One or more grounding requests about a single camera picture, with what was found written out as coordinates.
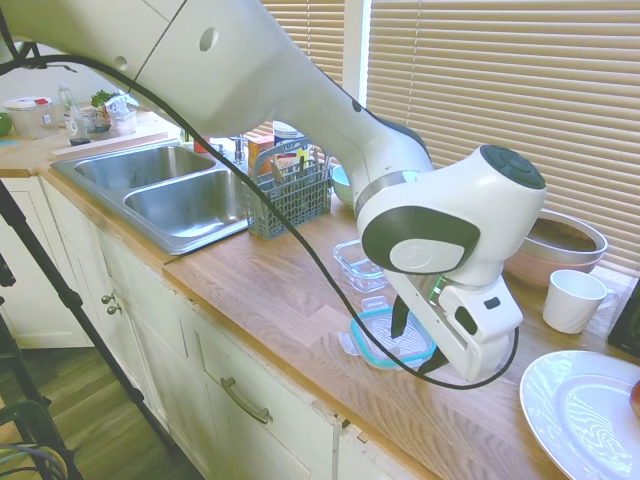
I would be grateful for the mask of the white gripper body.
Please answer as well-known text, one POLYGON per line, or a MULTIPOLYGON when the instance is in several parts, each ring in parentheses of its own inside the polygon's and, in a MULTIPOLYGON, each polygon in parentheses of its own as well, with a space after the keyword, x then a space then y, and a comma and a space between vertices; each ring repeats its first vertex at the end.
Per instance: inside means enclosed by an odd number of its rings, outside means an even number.
POLYGON ((443 275, 389 272, 387 279, 455 370, 467 381, 493 373, 523 314, 504 278, 474 287, 443 275))

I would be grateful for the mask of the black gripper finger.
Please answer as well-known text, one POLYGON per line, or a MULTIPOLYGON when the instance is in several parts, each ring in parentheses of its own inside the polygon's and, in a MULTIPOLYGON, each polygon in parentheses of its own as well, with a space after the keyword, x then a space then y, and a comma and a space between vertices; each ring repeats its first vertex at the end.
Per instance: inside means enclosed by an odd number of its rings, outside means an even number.
POLYGON ((391 337, 398 338, 404 334, 410 310, 404 300, 397 296, 392 310, 391 337))
POLYGON ((426 375, 448 363, 448 359, 444 356, 441 350, 436 347, 431 357, 423 362, 418 368, 417 372, 420 375, 426 375))

